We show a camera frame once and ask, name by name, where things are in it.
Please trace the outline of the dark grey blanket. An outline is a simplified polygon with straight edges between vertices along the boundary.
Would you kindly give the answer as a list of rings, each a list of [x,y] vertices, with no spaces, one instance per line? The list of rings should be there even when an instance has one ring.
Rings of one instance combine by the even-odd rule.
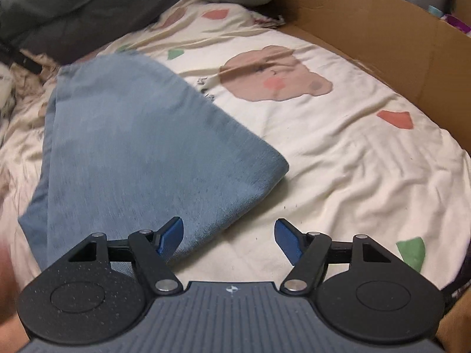
[[[143,29],[180,0],[1,0],[1,38],[73,63]]]

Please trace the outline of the cream bear print bedsheet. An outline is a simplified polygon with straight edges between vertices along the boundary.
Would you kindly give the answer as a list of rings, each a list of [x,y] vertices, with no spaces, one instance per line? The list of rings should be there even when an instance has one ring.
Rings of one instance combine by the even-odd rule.
[[[406,98],[321,46],[262,29],[234,4],[180,0],[156,24],[102,46],[136,50],[278,150],[284,179],[254,209],[176,266],[185,281],[280,281],[287,259],[276,219],[335,240],[368,234],[439,288],[458,274],[470,243],[470,156]],[[244,61],[274,61],[286,90],[297,72],[328,79],[323,96],[239,98],[222,78]]]

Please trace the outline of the brown cardboard box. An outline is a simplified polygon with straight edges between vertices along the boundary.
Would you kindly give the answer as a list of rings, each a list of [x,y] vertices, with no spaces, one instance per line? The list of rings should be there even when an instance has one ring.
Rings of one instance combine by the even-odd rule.
[[[470,350],[470,40],[404,0],[278,0],[288,34],[328,44],[412,103],[391,101],[345,122],[347,142],[366,141],[375,193],[325,207],[321,224],[382,241],[423,236],[425,266],[453,305],[437,338]]]

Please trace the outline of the light blue denim pants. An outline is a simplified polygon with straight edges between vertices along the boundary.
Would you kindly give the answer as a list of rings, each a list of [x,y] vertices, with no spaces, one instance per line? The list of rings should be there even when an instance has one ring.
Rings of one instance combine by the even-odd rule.
[[[148,56],[62,67],[50,95],[39,183],[19,218],[41,269],[86,236],[124,239],[179,217],[178,262],[263,201],[288,162]]]

